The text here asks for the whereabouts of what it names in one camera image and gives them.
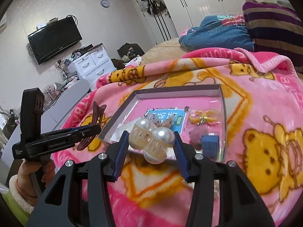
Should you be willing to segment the left hand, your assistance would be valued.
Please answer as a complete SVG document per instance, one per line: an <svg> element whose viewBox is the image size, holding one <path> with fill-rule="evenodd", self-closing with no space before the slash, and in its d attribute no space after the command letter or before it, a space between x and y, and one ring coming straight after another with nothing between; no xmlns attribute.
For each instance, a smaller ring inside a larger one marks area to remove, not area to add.
<svg viewBox="0 0 303 227"><path fill-rule="evenodd" d="M39 162L23 161L17 174L17 190L22 198L33 207L38 202L38 196L32 185L30 175L38 171L40 167L42 167L44 171L42 183L45 183L45 186L47 187L55 176L55 164L51 159L44 166Z"/></svg>

